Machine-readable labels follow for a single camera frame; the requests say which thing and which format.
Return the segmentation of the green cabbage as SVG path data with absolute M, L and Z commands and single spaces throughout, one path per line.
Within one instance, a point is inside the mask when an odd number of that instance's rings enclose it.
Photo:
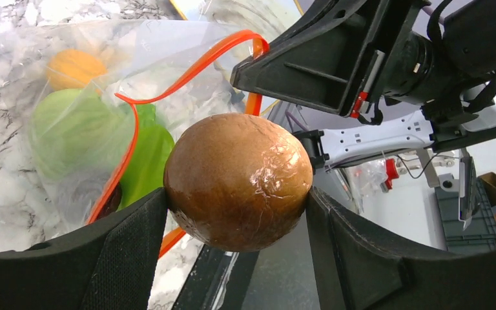
M 57 181 L 90 169 L 111 172 L 123 159 L 133 132 L 128 107 L 108 105 L 95 92 L 72 88 L 39 102 L 28 138 L 37 171 Z

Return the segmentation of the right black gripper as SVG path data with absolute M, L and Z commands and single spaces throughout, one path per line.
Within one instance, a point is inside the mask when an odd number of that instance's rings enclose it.
M 235 66 L 240 90 L 350 117 L 376 103 L 376 54 L 392 61 L 381 95 L 423 105 L 455 83 L 458 74 L 436 46 L 412 31 L 429 1 L 313 1 L 301 32 L 256 60 Z

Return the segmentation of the green star fruit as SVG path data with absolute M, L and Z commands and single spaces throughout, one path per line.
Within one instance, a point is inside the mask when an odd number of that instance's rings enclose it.
M 120 179 L 122 210 L 163 186 L 165 163 L 174 146 L 166 128 L 159 124 L 154 105 L 138 105 L 138 140 L 124 175 Z

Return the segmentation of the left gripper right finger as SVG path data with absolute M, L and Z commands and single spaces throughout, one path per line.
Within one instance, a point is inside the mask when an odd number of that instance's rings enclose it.
M 496 250 L 466 256 L 422 245 L 318 188 L 306 218 L 321 309 L 496 309 Z

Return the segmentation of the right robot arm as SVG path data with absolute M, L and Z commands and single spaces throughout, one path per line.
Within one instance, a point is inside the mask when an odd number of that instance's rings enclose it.
M 303 130 L 314 169 L 381 154 L 446 152 L 496 138 L 496 1 L 470 1 L 427 34 L 429 1 L 315 1 L 271 48 L 237 64 L 233 87 L 353 118 L 359 127 Z

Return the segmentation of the dark red fig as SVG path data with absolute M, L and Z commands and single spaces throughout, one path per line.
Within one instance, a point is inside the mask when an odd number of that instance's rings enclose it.
M 99 220 L 112 214 L 113 212 L 116 212 L 121 203 L 121 197 L 122 189 L 120 183 L 118 183 L 112 191 L 112 194 L 108 197 L 107 201 L 103 205 L 96 219 Z

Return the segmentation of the brown round fruit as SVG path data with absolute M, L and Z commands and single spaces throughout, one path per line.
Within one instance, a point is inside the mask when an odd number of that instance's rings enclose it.
M 264 249 L 297 225 L 313 184 L 302 144 L 258 116 L 219 114 L 189 127 L 165 164 L 177 224 L 224 251 Z

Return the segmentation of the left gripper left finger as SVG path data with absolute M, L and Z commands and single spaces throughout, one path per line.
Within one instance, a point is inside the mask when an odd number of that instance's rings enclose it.
M 167 217 L 158 189 L 24 251 L 0 253 L 0 309 L 146 309 Z

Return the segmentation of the clear zip bag orange zipper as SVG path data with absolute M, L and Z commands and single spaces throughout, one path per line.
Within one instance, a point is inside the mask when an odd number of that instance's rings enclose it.
M 22 251 L 161 186 L 181 134 L 257 115 L 232 68 L 267 52 L 252 30 L 101 20 L 0 34 L 0 252 Z

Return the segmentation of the orange wrinkled fruit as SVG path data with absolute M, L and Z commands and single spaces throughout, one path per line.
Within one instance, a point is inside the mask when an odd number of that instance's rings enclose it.
M 46 78 L 53 90 L 84 88 L 94 78 L 107 72 L 101 60 L 76 49 L 58 52 L 46 65 Z

